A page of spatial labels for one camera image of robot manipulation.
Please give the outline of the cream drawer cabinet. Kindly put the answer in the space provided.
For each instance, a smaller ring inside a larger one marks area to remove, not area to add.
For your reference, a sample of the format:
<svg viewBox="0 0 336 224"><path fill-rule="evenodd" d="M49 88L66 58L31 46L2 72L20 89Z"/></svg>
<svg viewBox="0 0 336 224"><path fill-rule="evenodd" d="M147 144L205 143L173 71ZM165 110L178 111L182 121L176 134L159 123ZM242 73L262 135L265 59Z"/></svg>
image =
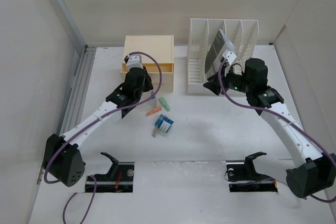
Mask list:
<svg viewBox="0 0 336 224"><path fill-rule="evenodd" d="M128 35L125 37L122 58L131 52L140 51L152 56L162 71L163 92L174 91L174 36L173 35Z"/></svg>

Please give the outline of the grey setup guide booklet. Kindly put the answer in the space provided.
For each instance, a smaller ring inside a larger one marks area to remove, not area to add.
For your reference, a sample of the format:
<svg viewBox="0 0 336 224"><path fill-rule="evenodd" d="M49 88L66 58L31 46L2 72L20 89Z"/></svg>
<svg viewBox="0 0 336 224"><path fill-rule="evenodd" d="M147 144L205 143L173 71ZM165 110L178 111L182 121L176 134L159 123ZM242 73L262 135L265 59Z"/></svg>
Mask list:
<svg viewBox="0 0 336 224"><path fill-rule="evenodd" d="M210 78L218 71L219 65L222 61L224 61L222 53L227 49L235 53L235 46L229 40L223 30L219 29L210 47L210 50L206 55L204 68L206 79ZM223 68L225 74L228 73L229 67L231 66L227 64L226 68Z"/></svg>

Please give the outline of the blue gel jar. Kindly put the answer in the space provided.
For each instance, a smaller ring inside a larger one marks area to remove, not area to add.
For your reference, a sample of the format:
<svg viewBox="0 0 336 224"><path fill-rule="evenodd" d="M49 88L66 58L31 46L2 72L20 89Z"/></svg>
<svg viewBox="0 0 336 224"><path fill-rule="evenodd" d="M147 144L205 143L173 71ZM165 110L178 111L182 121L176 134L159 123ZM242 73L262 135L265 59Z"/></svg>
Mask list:
<svg viewBox="0 0 336 224"><path fill-rule="evenodd" d="M173 123L174 123L173 120L168 118L166 115L161 114L155 121L154 126L158 128L160 131L167 133L171 129Z"/></svg>

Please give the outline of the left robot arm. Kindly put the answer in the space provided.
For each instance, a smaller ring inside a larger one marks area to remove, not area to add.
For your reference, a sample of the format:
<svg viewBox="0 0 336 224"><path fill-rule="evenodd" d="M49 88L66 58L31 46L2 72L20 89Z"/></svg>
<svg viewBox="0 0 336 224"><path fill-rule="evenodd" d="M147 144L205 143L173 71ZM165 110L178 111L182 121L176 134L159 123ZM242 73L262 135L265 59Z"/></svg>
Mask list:
<svg viewBox="0 0 336 224"><path fill-rule="evenodd" d="M62 183L67 187L76 184L85 174L87 166L80 152L82 144L105 122L117 122L142 104L142 94L152 89L146 67L131 68L124 82L86 120L61 136L52 134L46 141L44 151L44 182Z"/></svg>

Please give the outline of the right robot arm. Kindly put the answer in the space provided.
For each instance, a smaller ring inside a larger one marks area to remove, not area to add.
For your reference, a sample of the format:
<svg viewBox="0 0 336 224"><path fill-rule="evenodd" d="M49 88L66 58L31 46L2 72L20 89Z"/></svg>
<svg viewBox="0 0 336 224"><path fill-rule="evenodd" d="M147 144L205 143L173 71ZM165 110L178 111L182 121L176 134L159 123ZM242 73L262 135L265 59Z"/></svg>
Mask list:
<svg viewBox="0 0 336 224"><path fill-rule="evenodd" d="M285 170L286 182L298 198L310 196L324 203L315 193L332 187L335 181L335 155L307 134L293 119L280 93L268 85L268 68L261 59L250 58L241 74L233 64L220 61L218 71L203 85L216 95L223 94L236 106L255 110L278 135L288 150L293 168Z"/></svg>

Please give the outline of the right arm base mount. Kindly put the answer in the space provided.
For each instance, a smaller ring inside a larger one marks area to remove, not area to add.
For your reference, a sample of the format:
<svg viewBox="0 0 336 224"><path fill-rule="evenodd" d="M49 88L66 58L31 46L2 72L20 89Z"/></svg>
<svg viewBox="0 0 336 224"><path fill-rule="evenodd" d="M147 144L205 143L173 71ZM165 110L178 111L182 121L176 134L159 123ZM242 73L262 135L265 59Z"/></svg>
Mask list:
<svg viewBox="0 0 336 224"><path fill-rule="evenodd" d="M256 172L253 161L265 152L250 154L243 160L226 161L225 179L229 182L231 193L277 193L276 180Z"/></svg>

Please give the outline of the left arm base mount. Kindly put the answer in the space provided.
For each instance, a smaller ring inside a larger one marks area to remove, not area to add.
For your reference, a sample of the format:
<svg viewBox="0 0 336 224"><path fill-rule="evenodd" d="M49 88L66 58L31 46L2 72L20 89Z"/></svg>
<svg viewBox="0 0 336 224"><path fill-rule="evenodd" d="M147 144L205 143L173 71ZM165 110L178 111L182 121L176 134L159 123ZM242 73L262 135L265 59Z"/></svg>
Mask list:
<svg viewBox="0 0 336 224"><path fill-rule="evenodd" d="M88 160L85 192L132 193L134 171L134 162L121 162L112 155L101 152Z"/></svg>

